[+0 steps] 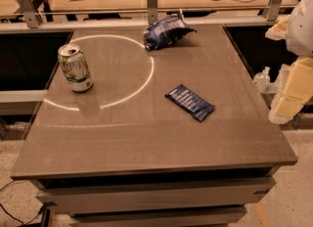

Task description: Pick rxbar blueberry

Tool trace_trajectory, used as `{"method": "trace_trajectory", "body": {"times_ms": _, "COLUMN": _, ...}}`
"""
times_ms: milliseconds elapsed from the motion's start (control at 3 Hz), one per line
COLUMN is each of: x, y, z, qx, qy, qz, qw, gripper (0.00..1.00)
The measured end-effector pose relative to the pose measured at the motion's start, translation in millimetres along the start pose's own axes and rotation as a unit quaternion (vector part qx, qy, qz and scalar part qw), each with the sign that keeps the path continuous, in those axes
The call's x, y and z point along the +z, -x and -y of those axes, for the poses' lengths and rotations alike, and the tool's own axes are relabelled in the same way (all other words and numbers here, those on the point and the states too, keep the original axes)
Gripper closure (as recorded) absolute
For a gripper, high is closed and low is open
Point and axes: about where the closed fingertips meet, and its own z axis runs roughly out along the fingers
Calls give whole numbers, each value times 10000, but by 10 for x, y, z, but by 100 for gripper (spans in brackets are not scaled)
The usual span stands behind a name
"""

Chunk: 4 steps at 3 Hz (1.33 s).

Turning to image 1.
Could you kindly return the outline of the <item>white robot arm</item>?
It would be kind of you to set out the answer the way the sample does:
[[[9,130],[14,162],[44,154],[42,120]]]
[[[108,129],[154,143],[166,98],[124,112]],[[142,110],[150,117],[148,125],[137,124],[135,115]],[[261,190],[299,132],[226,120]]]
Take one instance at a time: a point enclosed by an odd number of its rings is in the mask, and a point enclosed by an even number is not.
[[[300,0],[291,14],[270,27],[265,36],[285,39],[288,51],[297,55],[268,114],[271,122],[285,124],[313,97],[313,0]]]

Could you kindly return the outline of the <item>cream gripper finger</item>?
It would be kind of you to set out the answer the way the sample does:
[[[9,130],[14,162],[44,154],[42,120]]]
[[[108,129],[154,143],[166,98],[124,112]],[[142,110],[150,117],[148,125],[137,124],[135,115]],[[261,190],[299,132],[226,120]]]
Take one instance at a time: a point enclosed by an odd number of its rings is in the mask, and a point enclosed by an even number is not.
[[[278,91],[268,118],[272,123],[292,120],[313,97],[313,59],[298,57],[289,67],[283,89]]]
[[[283,17],[271,26],[265,33],[265,37],[271,40],[285,40],[287,38],[287,27],[291,16]]]

